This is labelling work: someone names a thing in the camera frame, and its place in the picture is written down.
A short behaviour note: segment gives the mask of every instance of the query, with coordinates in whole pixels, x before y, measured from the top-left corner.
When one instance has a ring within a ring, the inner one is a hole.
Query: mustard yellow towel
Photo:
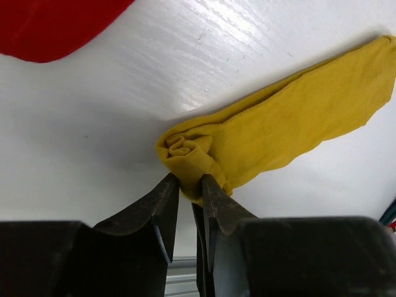
[[[390,100],[395,76],[396,38],[383,36],[178,124],[162,135],[157,152],[184,194],[201,205],[203,174],[231,195],[259,173],[365,125]]]

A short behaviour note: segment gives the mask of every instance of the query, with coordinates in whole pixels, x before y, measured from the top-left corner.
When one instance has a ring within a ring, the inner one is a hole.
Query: cloth fold
[[[231,195],[259,173],[364,126],[390,100],[395,76],[396,38],[379,37],[172,127],[158,140],[157,153],[187,198],[202,205],[203,174]]]

